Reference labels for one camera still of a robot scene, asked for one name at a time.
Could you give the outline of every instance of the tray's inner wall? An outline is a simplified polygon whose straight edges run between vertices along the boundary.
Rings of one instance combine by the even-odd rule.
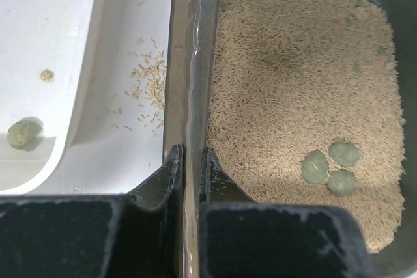
[[[417,270],[417,0],[369,0],[387,11],[394,29],[399,89],[404,110],[407,175],[401,179],[405,198],[402,225],[394,242],[373,255],[381,277],[405,277]]]

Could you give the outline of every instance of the bowl's inner surface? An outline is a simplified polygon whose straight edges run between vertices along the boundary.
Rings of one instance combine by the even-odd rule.
[[[394,29],[394,43],[399,72],[399,90],[402,97],[404,125],[405,172],[401,179],[401,192],[405,198],[403,220],[395,240],[373,261],[381,277],[406,277],[417,270],[417,0],[369,0],[387,11]]]

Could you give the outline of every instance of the white surface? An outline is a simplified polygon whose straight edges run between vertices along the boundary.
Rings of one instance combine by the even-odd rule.
[[[124,193],[162,164],[163,128],[137,120],[141,114],[152,117],[157,110],[146,95],[136,100],[124,91],[130,92],[134,84],[133,68],[146,66],[133,51],[140,55],[164,50],[166,56],[170,11],[171,0],[105,0],[92,81],[76,138],[56,172],[32,193]],[[138,45],[141,37],[145,42]],[[107,113],[119,106],[122,115]]]
[[[76,127],[78,120],[79,78],[91,70],[83,66],[81,74],[93,1],[0,1],[0,194],[31,191],[62,158],[70,121]],[[46,83],[39,74],[47,68],[55,77]],[[14,150],[7,130],[29,117],[43,132],[31,151]]]

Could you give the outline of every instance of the pile of spilled grain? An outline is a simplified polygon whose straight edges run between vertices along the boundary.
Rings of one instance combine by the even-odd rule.
[[[208,143],[255,200],[344,207],[370,252],[401,222],[404,158],[393,32],[366,0],[222,0]],[[354,193],[308,184],[300,168],[344,140],[360,151]]]

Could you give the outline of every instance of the bed of grain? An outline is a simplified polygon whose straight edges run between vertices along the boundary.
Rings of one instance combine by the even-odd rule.
[[[369,251],[380,251],[403,210],[404,120],[386,13],[366,0],[221,5],[208,143],[223,168],[259,202],[348,209]],[[328,156],[339,139],[360,149],[345,198],[300,175],[308,152]]]

